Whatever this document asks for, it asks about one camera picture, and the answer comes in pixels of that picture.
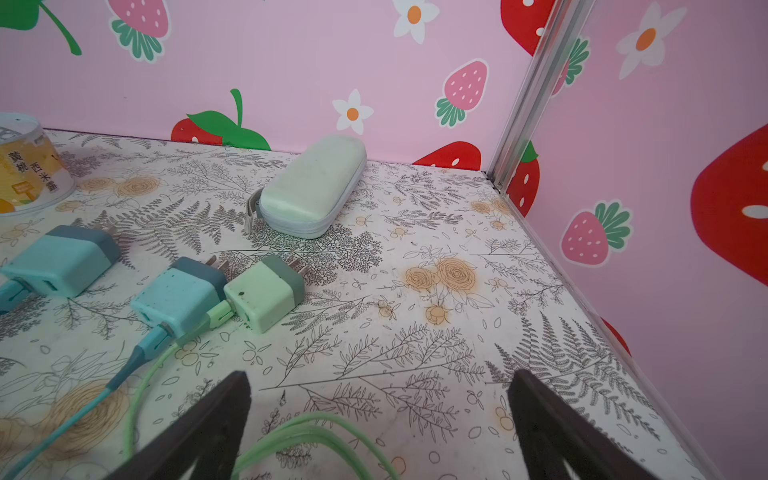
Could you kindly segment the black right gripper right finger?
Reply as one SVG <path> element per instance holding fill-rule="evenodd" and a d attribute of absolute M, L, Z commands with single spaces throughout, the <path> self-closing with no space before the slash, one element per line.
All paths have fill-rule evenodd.
<path fill-rule="evenodd" d="M 533 373 L 514 373 L 507 390 L 531 479 L 652 479 Z"/>

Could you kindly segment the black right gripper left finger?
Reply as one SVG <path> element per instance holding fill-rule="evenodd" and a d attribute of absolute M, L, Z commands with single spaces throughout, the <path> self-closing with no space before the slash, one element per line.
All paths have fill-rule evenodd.
<path fill-rule="evenodd" d="M 247 374 L 234 371 L 109 477 L 229 479 L 251 405 Z"/>

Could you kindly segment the teal charger plug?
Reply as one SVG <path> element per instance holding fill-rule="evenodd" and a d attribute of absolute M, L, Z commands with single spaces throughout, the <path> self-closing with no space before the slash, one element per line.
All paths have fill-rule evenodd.
<path fill-rule="evenodd" d="M 162 326 L 181 339 L 197 330 L 206 313 L 225 300 L 227 282 L 219 269 L 180 257 L 131 301 L 131 307 L 140 320 Z"/>
<path fill-rule="evenodd" d="M 108 232 L 60 225 L 1 268 L 1 312 L 15 310 L 29 296 L 74 298 L 121 256 Z"/>

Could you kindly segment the light green charger plug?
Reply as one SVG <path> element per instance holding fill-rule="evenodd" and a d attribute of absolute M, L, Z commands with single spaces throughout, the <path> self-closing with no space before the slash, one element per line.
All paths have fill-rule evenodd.
<path fill-rule="evenodd" d="M 224 286 L 235 313 L 264 334 L 305 299 L 305 279 L 281 258 L 266 256 Z"/>

